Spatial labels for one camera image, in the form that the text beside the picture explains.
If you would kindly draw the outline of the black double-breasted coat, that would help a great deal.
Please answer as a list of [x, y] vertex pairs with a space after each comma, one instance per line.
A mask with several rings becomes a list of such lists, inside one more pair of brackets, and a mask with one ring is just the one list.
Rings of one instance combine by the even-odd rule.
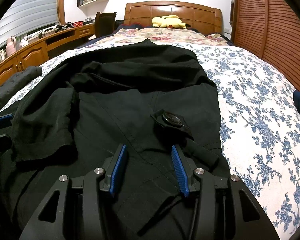
[[71, 57], [8, 110], [13, 147], [1, 166], [15, 238], [58, 176], [87, 174], [119, 144], [128, 151], [121, 191], [101, 201], [111, 239], [187, 239], [197, 201], [179, 190], [173, 145], [229, 175], [217, 87], [184, 48], [145, 40]]

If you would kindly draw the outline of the dark grey folded garment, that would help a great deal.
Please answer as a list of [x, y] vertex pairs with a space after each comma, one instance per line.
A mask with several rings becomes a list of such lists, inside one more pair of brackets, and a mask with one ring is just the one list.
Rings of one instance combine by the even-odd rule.
[[13, 74], [7, 81], [0, 86], [0, 110], [8, 103], [16, 92], [23, 89], [32, 80], [42, 75], [42, 68], [30, 66], [22, 72]]

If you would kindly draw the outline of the long wooden desk cabinet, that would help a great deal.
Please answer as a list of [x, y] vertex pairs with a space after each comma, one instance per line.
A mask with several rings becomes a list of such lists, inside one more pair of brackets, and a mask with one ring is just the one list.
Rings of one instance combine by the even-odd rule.
[[26, 45], [0, 63], [0, 86], [13, 74], [22, 72], [29, 66], [39, 66], [67, 50], [84, 44], [94, 33], [94, 25], [86, 24], [47, 35]]

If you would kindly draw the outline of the pink bottle on desk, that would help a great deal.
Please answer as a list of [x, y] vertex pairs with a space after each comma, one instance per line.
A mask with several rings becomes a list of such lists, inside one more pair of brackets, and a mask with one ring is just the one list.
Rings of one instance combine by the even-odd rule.
[[13, 55], [17, 50], [16, 50], [16, 41], [14, 37], [10, 37], [7, 39], [7, 44], [6, 44], [6, 55], [7, 57], [10, 57]]

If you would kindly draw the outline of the blue floral white bedsheet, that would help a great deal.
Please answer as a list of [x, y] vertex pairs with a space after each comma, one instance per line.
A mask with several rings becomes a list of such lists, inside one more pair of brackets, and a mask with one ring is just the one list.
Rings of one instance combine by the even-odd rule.
[[[300, 114], [293, 101], [295, 88], [273, 66], [238, 47], [152, 43], [195, 53], [207, 77], [217, 87], [221, 153], [229, 168], [228, 176], [219, 177], [235, 174], [243, 180], [279, 239], [300, 238]], [[71, 57], [131, 44], [136, 43], [96, 43], [67, 51], [43, 64], [43, 75], [29, 84], [30, 91]], [[8, 108], [29, 92], [21, 90], [16, 94], [3, 113], [13, 114]], [[13, 119], [0, 129], [0, 134], [8, 137], [0, 146], [0, 239], [21, 236], [11, 235], [11, 200], [6, 196], [2, 179], [2, 156], [13, 147], [12, 123]]]

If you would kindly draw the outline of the grey window roller blind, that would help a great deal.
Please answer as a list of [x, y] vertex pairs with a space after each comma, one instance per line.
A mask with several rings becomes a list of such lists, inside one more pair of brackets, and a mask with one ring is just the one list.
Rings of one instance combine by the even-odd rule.
[[57, 22], [57, 0], [16, 0], [0, 20], [0, 48], [12, 36]]

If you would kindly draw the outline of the red basket on desk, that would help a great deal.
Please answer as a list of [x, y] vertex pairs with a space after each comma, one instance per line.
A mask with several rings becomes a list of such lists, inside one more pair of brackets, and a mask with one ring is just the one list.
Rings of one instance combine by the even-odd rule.
[[84, 22], [83, 21], [77, 21], [77, 22], [74, 22], [72, 23], [73, 27], [81, 27], [84, 25]]

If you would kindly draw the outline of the dark brown desk chair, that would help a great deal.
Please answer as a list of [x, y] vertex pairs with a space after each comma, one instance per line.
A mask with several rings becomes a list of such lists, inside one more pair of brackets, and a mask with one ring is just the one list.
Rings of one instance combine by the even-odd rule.
[[100, 12], [95, 16], [94, 29], [96, 38], [113, 33], [117, 12]]

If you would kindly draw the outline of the pink floral beige quilt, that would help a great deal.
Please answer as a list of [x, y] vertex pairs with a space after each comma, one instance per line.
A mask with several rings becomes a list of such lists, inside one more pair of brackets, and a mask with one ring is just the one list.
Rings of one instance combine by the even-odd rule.
[[120, 29], [117, 33], [98, 41], [102, 43], [137, 43], [149, 39], [152, 42], [185, 42], [205, 46], [228, 46], [221, 34], [204, 36], [189, 29], [143, 28]]

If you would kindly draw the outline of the yellow Pikachu plush toy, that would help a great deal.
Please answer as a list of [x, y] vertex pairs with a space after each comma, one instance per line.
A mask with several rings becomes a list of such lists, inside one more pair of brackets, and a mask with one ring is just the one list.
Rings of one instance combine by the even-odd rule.
[[187, 29], [191, 26], [187, 23], [183, 23], [177, 15], [168, 15], [161, 17], [154, 17], [152, 19], [152, 25], [155, 28], [183, 28]]

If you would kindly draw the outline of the wooden bed headboard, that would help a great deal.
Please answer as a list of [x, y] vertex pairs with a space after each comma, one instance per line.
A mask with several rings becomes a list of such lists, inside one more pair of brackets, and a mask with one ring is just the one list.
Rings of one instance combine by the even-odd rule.
[[124, 24], [138, 23], [143, 26], [152, 24], [157, 16], [177, 15], [182, 22], [191, 25], [203, 35], [223, 32], [222, 12], [220, 9], [200, 4], [177, 1], [147, 1], [128, 3], [125, 8]]

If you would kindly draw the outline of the brown louvered wardrobe doors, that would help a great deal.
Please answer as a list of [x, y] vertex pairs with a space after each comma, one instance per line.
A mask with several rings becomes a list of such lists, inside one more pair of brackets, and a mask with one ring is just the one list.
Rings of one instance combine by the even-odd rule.
[[284, 0], [234, 0], [234, 45], [273, 65], [300, 91], [300, 20]]

